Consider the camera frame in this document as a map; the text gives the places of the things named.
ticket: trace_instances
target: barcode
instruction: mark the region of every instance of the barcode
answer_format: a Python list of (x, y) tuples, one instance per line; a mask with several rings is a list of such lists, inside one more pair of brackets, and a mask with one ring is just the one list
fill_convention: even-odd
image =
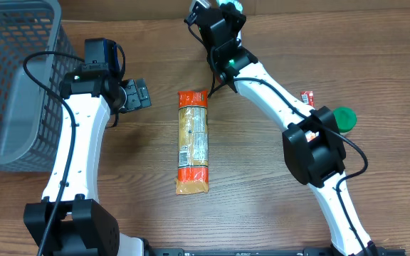
[(208, 134), (194, 134), (194, 160), (208, 161)]
[(205, 132), (205, 109), (194, 108), (194, 132)]
[(302, 101), (303, 101), (303, 103), (305, 103), (305, 104), (309, 104), (309, 102), (308, 102), (308, 95), (306, 95), (306, 94), (302, 95)]
[(188, 152), (187, 151), (180, 151), (178, 154), (178, 166), (187, 166), (188, 165)]

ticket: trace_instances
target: orange label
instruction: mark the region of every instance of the orange label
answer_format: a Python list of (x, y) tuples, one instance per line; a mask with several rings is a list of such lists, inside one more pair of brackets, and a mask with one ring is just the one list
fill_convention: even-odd
[(181, 182), (205, 181), (208, 183), (208, 167), (178, 168), (178, 180)]
[(208, 107), (208, 102), (206, 100), (206, 91), (201, 92), (178, 92), (179, 94), (179, 107), (187, 106), (200, 106)]

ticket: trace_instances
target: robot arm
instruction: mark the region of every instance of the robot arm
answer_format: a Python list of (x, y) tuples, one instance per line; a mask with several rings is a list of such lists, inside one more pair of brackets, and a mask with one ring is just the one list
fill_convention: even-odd
[[(310, 116), (310, 111), (314, 110), (313, 107), (304, 104), (279, 85), (259, 62), (256, 64), (251, 63), (241, 69), (240, 74), (237, 75), (236, 78), (258, 78), (265, 80), (275, 87), (278, 92), (280, 92), (305, 116)], [(293, 113), (289, 106), (287, 106), (284, 101), (274, 93), (274, 91), (265, 85), (261, 85), (254, 81), (242, 80), (235, 81), (235, 87), (240, 95), (248, 98), (268, 117), (270, 117), (279, 126), (282, 132), (288, 129), (289, 124), (298, 124), (303, 121), (302, 117)], [(359, 244), (353, 231), (349, 228), (349, 223), (347, 222), (335, 190), (337, 182), (344, 176), (345, 173), (335, 174), (329, 177), (324, 182), (322, 188), (318, 188), (311, 183), (308, 184), (308, 187), (311, 188), (314, 193), (325, 219), (327, 220), (333, 246), (343, 255), (358, 255), (358, 253), (362, 251), (362, 246)], [(345, 182), (341, 184), (340, 188), (342, 190), (341, 197), (351, 221), (357, 229), (359, 237), (364, 245), (368, 246), (371, 239), (360, 224)]]
[[(192, 10), (185, 22), (188, 25), (195, 23), (199, 27), (209, 53), (210, 67), (216, 77), (253, 102), (283, 132), (286, 165), (294, 177), (302, 184), (307, 184), (314, 193), (329, 225), (334, 249), (341, 255), (374, 252), (375, 246), (359, 222), (345, 181), (341, 183), (340, 195), (362, 244), (349, 228), (350, 224), (337, 196), (337, 182), (345, 177), (342, 141), (315, 125), (320, 122), (337, 132), (331, 112), (326, 108), (315, 111), (293, 97), (268, 74), (255, 56), (241, 47), (238, 37), (246, 17), (232, 3), (222, 4), (218, 10), (210, 9), (203, 1), (196, 1)], [(254, 78), (268, 82), (273, 88), (251, 80)], [(291, 106), (274, 90), (284, 96)], [(301, 115), (294, 113), (292, 107)], [(307, 140), (308, 132), (314, 132), (317, 137)]]
[[(74, 151), (68, 174), (68, 186), (64, 190), (62, 201), (73, 201), (75, 195), (84, 195), (84, 199), (98, 199), (98, 165), (100, 146), (105, 125), (110, 118), (110, 108), (103, 96), (91, 97), (90, 93), (71, 95), (65, 100), (74, 112), (76, 127), (75, 144), (80, 150)], [(70, 145), (70, 118), (63, 107), (63, 126), (58, 145), (56, 161), (42, 198), (56, 201), (58, 184), (61, 182)]]

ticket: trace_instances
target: black metal bracket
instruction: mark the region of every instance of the black metal bracket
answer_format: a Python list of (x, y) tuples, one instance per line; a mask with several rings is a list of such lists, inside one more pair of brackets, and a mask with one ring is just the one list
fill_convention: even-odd
[[(23, 221), (39, 246), (53, 210), (48, 201), (29, 203)], [(72, 213), (72, 220), (64, 220)], [(93, 199), (60, 202), (55, 223), (46, 239), (44, 255), (117, 256), (120, 229), (117, 220)]]
[(237, 92), (233, 77), (242, 68), (258, 62), (257, 57), (240, 46), (241, 42), (237, 39), (246, 16), (231, 3), (222, 4), (219, 9), (204, 9), (196, 5), (184, 22), (189, 25), (195, 23), (199, 27), (211, 70), (221, 84), (227, 84)]
[[(333, 112), (322, 107), (300, 123), (288, 125), (283, 132), (283, 148), (285, 164), (297, 181), (322, 188), (329, 177), (344, 171), (346, 151), (340, 138), (317, 123), (339, 133)], [(319, 136), (308, 142), (306, 132), (319, 132)]]
[(120, 108), (120, 113), (128, 113), (151, 106), (151, 99), (144, 79), (122, 81), (121, 87), (126, 92), (126, 103)]
[[(118, 47), (121, 49), (116, 42), (105, 38), (85, 40), (85, 63), (79, 65), (73, 72), (64, 75), (60, 83), (61, 97), (68, 99), (71, 95), (84, 93), (90, 93), (92, 97), (102, 95), (109, 104), (110, 114), (124, 114), (151, 106), (144, 80), (138, 80), (140, 81), (139, 88), (143, 88), (135, 90), (138, 99), (134, 98), (133, 93), (128, 93), (128, 90), (131, 90), (131, 84), (137, 87), (139, 83), (134, 80), (122, 81), (125, 65), (120, 70)], [(127, 105), (127, 103), (134, 104), (134, 100), (139, 104), (134, 107)]]

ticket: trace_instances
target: spaghetti package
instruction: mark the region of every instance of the spaghetti package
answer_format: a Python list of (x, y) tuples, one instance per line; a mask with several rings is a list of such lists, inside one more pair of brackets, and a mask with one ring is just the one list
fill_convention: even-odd
[(206, 91), (178, 94), (177, 195), (207, 193), (209, 186)]

